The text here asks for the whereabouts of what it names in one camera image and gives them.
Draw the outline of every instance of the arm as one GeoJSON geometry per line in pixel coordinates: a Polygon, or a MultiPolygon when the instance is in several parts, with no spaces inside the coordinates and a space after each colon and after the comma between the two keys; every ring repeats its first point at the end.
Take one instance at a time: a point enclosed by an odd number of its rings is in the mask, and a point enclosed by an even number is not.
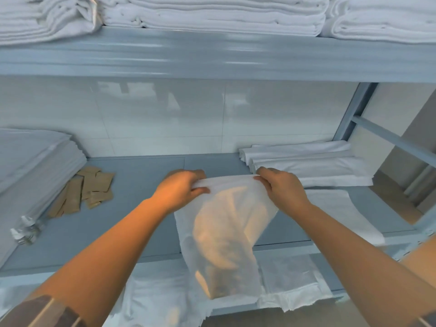
{"type": "Polygon", "coordinates": [[[123,290],[154,230],[207,188],[192,189],[204,171],[176,170],[154,195],[53,274],[30,298],[50,295],[73,309],[88,327],[100,327],[123,290]]]}
{"type": "Polygon", "coordinates": [[[298,178],[259,168],[276,206],[310,236],[371,326],[408,326],[436,310],[436,289],[324,211],[312,205],[298,178]]]}

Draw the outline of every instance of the hand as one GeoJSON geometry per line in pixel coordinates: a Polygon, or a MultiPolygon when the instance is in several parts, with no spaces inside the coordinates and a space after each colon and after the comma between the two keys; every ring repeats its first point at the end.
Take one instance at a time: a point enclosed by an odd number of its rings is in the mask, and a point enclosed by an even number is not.
{"type": "Polygon", "coordinates": [[[287,215],[295,217],[312,206],[296,175],[263,166],[256,173],[259,176],[254,178],[263,183],[271,201],[287,215]]]}
{"type": "Polygon", "coordinates": [[[203,170],[171,171],[157,186],[151,199],[156,201],[157,204],[165,206],[166,214],[170,214],[183,208],[201,194],[211,192],[207,187],[192,189],[193,183],[200,179],[206,179],[203,170]]]}

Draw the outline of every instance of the shelving unit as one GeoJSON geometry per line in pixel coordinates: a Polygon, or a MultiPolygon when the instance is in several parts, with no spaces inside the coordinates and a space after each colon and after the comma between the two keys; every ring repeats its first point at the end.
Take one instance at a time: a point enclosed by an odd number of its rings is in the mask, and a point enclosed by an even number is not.
{"type": "MultiPolygon", "coordinates": [[[[91,36],[0,48],[0,75],[361,82],[334,139],[348,139],[355,126],[362,126],[436,166],[435,154],[361,117],[378,82],[436,83],[434,55],[436,45],[430,44],[104,27],[91,36]]],[[[0,269],[0,286],[45,280],[141,200],[150,197],[170,170],[203,169],[209,177],[250,173],[237,154],[95,158],[89,164],[116,172],[114,199],[94,210],[83,205],[78,214],[50,220],[36,243],[18,247],[0,269]]],[[[343,189],[383,233],[383,250],[397,260],[436,229],[436,208],[411,226],[369,188],[343,189]]],[[[344,293],[313,242],[282,213],[274,218],[253,250],[257,258],[310,254],[334,294],[344,293]]],[[[155,231],[139,265],[169,259],[182,259],[173,215],[155,231]]],[[[253,308],[227,308],[214,314],[253,308]]]]}

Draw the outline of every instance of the shelf surface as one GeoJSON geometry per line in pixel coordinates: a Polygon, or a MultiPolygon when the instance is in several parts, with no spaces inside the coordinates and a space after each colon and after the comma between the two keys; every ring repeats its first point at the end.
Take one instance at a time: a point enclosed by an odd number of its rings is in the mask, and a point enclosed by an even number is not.
{"type": "MultiPolygon", "coordinates": [[[[19,246],[0,276],[52,272],[65,264],[97,237],[115,225],[143,199],[150,197],[159,182],[174,169],[203,169],[208,177],[249,174],[238,154],[188,156],[114,157],[91,159],[89,164],[105,172],[115,172],[114,199],[79,213],[48,221],[32,246],[19,246]]],[[[386,238],[386,245],[400,245],[423,239],[410,224],[398,216],[369,188],[344,187],[356,208],[386,238]]],[[[262,255],[315,254],[318,249],[306,233],[289,217],[279,212],[254,246],[262,255]]],[[[175,219],[169,215],[157,228],[139,262],[181,258],[175,219]]]]}
{"type": "Polygon", "coordinates": [[[436,44],[103,27],[0,47],[0,75],[436,83],[436,44]]]}

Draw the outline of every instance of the person's left arm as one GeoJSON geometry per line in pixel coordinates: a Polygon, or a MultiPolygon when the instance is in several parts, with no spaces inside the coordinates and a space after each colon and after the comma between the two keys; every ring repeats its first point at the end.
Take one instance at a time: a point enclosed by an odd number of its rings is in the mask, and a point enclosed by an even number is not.
{"type": "Polygon", "coordinates": [[[208,188],[192,189],[202,170],[176,170],[154,195],[37,288],[29,299],[48,295],[71,308],[88,327],[100,327],[111,312],[151,235],[166,215],[182,208],[208,188]]]}

